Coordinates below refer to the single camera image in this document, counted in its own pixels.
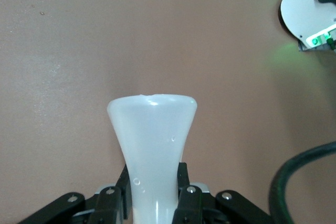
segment white robot part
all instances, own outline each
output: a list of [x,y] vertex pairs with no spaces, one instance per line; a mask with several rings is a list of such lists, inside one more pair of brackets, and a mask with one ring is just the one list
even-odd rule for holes
[[280,13],[304,50],[323,48],[336,39],[336,0],[282,0]]

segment black cable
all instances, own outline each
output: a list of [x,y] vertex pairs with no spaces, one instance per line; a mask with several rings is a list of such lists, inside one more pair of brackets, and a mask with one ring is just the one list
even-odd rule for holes
[[285,201],[286,185],[290,176],[304,165],[334,153],[336,142],[331,142],[307,150],[281,166],[272,180],[268,195],[269,211],[274,224],[294,224]]

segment funnel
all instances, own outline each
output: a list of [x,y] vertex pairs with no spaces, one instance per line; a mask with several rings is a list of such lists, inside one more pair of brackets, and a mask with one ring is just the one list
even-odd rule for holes
[[197,108],[191,97],[135,95],[108,113],[128,168],[133,224],[171,224],[178,203],[177,168]]

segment screw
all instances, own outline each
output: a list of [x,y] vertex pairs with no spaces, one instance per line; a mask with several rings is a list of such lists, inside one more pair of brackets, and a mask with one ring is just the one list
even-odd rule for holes
[[187,188],[187,192],[193,194],[194,192],[196,192],[196,188],[193,186],[190,186]]
[[229,194],[229,193],[222,193],[222,197],[223,197],[224,199],[227,199],[227,200],[232,199],[232,195]]
[[114,190],[112,188],[110,188],[106,191],[106,194],[113,194],[113,193],[114,193]]
[[184,217],[183,223],[188,223],[188,222],[190,222],[190,220],[187,217]]
[[68,199],[68,202],[75,202],[77,199],[78,199],[77,196],[72,195],[72,196]]

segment water droplet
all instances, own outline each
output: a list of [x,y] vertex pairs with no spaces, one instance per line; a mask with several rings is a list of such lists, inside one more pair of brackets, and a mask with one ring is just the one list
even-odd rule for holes
[[140,185],[140,180],[139,180],[138,178],[135,178],[135,179],[133,180],[133,183],[134,183],[136,186],[138,186],[138,185]]

